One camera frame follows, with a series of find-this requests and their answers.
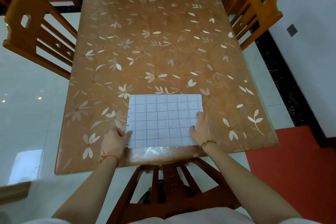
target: wooden chair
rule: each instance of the wooden chair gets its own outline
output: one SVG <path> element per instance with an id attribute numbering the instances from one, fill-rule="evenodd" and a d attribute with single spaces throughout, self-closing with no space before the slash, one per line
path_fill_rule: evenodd
<path id="1" fill-rule="evenodd" d="M 227 11 L 227 15 L 236 10 L 239 4 L 244 5 L 238 9 L 239 12 L 231 21 L 237 39 L 245 35 L 257 22 L 259 23 L 259 28 L 241 44 L 241 49 L 244 50 L 283 15 L 277 8 L 277 0 L 244 0 L 243 2 L 241 0 L 233 0 L 231 7 Z"/>
<path id="2" fill-rule="evenodd" d="M 39 47 L 65 64 L 72 66 L 76 46 L 44 19 L 47 13 L 50 13 L 75 39 L 77 38 L 77 31 L 47 0 L 12 0 L 5 16 L 8 36 L 3 41 L 3 46 L 64 78 L 70 79 L 70 72 L 36 53 L 36 48 Z M 25 26 L 21 24 L 24 15 L 28 17 Z"/>
<path id="3" fill-rule="evenodd" d="M 193 162 L 198 165 L 218 184 L 218 186 L 202 193 L 185 166 L 188 162 Z M 187 191 L 184 188 L 183 182 L 176 169 L 177 167 L 181 167 L 189 184 L 190 191 Z M 153 170 L 150 202 L 149 204 L 131 204 L 130 201 L 132 195 L 137 187 L 141 174 L 145 170 Z M 158 203 L 159 170 L 163 171 L 164 189 L 167 201 L 166 203 L 160 204 Z M 177 214 L 213 207 L 229 207 L 231 209 L 237 209 L 240 206 L 238 199 L 225 182 L 221 173 L 202 159 L 194 158 L 184 162 L 163 166 L 139 166 L 124 189 L 124 192 L 113 209 L 107 223 L 123 224 L 151 217 L 166 219 Z"/>

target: table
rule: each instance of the table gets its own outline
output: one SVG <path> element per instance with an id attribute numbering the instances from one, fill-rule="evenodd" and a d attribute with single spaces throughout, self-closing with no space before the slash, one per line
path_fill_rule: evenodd
<path id="1" fill-rule="evenodd" d="M 202 94 L 226 152 L 279 144 L 221 0 L 83 0 L 55 173 L 94 170 L 103 135 L 126 129 L 129 94 L 159 93 Z M 198 156 L 126 149 L 120 167 Z"/>

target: hand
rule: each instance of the hand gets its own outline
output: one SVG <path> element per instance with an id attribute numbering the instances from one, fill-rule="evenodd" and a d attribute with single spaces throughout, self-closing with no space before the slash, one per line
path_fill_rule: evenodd
<path id="1" fill-rule="evenodd" d="M 133 131 L 124 133 L 119 128 L 112 128 L 112 130 L 104 135 L 103 142 L 101 143 L 101 149 L 104 154 L 115 155 L 117 158 L 121 158 L 132 133 Z"/>
<path id="2" fill-rule="evenodd" d="M 198 112 L 197 114 L 197 129 L 195 126 L 190 127 L 191 138 L 199 145 L 207 140 L 211 140 L 210 129 L 209 129 L 209 117 L 208 114 L 204 112 Z"/>

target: red mat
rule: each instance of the red mat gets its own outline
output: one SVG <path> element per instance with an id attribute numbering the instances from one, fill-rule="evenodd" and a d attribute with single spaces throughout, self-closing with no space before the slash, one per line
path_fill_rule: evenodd
<path id="1" fill-rule="evenodd" d="M 336 154 L 320 148 L 309 127 L 276 130 L 280 146 L 247 151 L 251 172 L 304 218 L 336 223 Z"/>

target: bracelet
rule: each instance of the bracelet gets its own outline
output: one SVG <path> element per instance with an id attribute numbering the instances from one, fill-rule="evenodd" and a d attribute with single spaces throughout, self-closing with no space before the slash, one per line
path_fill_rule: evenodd
<path id="1" fill-rule="evenodd" d="M 207 140 L 207 141 L 203 142 L 199 148 L 202 149 L 202 146 L 206 146 L 208 143 L 215 143 L 216 144 L 215 141 Z"/>
<path id="2" fill-rule="evenodd" d="M 105 155 L 105 156 L 101 156 L 101 157 L 99 158 L 99 162 L 101 163 L 106 157 L 114 157 L 114 158 L 117 160 L 117 166 L 116 166 L 116 167 L 119 166 L 119 159 L 118 159 L 118 157 L 115 156 L 115 155 Z"/>

